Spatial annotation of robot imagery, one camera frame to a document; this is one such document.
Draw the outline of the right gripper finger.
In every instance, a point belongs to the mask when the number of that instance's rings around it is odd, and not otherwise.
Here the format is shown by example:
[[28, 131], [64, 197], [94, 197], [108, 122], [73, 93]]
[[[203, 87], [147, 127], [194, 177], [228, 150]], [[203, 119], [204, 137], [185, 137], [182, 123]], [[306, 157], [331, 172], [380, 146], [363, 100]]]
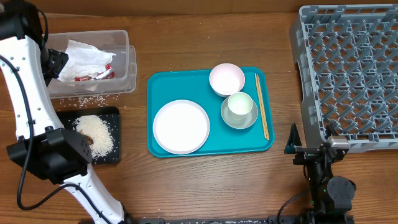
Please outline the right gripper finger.
[[291, 125], [289, 138], [286, 144], [286, 149], [302, 148], [302, 142], [299, 136], [299, 132], [295, 123]]
[[325, 130], [325, 137], [328, 138], [330, 136], [338, 136], [339, 134], [336, 132], [332, 124], [328, 124]]

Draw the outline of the white napkin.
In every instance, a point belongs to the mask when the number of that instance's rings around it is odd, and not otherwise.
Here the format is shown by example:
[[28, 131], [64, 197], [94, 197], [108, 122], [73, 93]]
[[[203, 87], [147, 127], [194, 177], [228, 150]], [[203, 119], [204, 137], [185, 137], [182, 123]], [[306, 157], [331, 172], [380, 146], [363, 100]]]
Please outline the white napkin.
[[95, 78], [107, 71], [106, 66], [110, 65], [116, 55], [75, 40], [68, 41], [65, 53], [68, 61], [58, 76], [61, 82], [72, 82], [76, 77]]

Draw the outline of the red snack wrapper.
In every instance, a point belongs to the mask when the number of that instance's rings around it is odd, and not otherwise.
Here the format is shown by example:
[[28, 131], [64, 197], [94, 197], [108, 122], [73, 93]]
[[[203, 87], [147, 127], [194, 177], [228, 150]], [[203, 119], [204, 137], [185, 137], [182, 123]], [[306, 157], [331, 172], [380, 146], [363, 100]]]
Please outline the red snack wrapper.
[[114, 68], [110, 64], [107, 64], [105, 66], [105, 69], [106, 70], [104, 72], [98, 73], [95, 77], [91, 77], [89, 75], [84, 77], [75, 77], [75, 81], [82, 82], [90, 80], [105, 80], [105, 79], [112, 79], [115, 77]]

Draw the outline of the grey green bowl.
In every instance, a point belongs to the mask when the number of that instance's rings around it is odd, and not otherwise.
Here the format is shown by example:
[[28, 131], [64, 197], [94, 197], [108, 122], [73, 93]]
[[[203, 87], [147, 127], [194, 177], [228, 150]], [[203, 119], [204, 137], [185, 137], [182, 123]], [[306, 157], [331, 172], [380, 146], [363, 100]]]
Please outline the grey green bowl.
[[228, 98], [221, 105], [221, 117], [223, 121], [234, 129], [246, 129], [251, 127], [257, 120], [258, 108], [257, 104], [252, 101], [252, 109], [248, 114], [234, 114], [228, 107]]

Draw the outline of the small white cup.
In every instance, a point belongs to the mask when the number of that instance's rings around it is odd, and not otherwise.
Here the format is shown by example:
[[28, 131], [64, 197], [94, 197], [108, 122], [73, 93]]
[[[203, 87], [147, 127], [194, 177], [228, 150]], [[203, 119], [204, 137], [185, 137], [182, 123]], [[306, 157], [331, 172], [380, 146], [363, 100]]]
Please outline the small white cup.
[[252, 110], [253, 101], [248, 94], [244, 92], [237, 92], [228, 97], [227, 105], [232, 113], [237, 115], [245, 115]]

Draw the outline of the brown food scrap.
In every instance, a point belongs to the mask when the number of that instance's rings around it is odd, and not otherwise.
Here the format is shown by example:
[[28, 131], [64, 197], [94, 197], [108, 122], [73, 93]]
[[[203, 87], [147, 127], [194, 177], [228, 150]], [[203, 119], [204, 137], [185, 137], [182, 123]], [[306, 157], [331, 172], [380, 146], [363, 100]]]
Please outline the brown food scrap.
[[86, 142], [87, 142], [89, 145], [92, 145], [92, 144], [93, 144], [92, 138], [90, 138], [89, 136], [87, 136], [87, 135], [85, 135], [85, 134], [83, 134], [83, 137], [86, 139]]

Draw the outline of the white rice pile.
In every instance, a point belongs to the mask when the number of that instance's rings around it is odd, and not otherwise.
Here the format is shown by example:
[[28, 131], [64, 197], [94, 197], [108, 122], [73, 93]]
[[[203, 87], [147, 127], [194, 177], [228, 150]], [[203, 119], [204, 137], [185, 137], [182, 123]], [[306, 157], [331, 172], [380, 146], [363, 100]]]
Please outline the white rice pile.
[[73, 124], [75, 131], [91, 139], [89, 147], [94, 159], [107, 156], [113, 150], [114, 138], [109, 132], [109, 125], [99, 116], [86, 115], [77, 118]]

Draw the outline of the white round plate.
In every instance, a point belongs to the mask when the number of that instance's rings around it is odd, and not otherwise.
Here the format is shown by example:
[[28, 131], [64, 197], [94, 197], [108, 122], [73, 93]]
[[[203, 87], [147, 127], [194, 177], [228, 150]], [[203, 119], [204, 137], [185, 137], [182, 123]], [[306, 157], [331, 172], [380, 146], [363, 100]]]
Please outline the white round plate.
[[156, 113], [152, 132], [165, 151], [184, 155], [201, 148], [210, 135], [210, 119], [206, 111], [190, 100], [171, 101]]

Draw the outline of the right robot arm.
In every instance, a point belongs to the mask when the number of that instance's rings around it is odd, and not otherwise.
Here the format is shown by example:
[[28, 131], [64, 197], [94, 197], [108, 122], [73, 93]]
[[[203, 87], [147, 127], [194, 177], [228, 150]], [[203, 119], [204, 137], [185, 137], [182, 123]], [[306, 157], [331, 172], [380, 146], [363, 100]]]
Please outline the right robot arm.
[[[349, 151], [349, 142], [327, 127], [328, 139], [315, 148], [302, 146], [296, 124], [291, 125], [285, 154], [293, 154], [293, 164], [302, 166], [309, 189], [286, 201], [277, 213], [278, 223], [354, 223], [353, 217], [346, 215], [352, 209], [356, 184], [341, 176], [333, 175], [331, 165], [343, 160]], [[292, 218], [283, 218], [283, 209], [297, 198], [310, 194], [313, 208]]]

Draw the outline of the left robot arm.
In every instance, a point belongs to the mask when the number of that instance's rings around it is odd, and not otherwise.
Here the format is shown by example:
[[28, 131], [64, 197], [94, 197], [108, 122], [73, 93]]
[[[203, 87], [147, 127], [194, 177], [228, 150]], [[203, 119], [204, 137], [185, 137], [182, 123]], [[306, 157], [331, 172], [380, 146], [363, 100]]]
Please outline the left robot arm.
[[[131, 214], [96, 175], [84, 135], [66, 129], [53, 108], [47, 85], [61, 72], [68, 55], [46, 47], [48, 29], [40, 22], [44, 18], [43, 11], [30, 2], [1, 4], [1, 71], [14, 109], [17, 138], [7, 147], [7, 153], [22, 167], [17, 205], [22, 210], [33, 210], [65, 189], [94, 223], [132, 223]], [[57, 185], [31, 206], [22, 203], [28, 172]]]

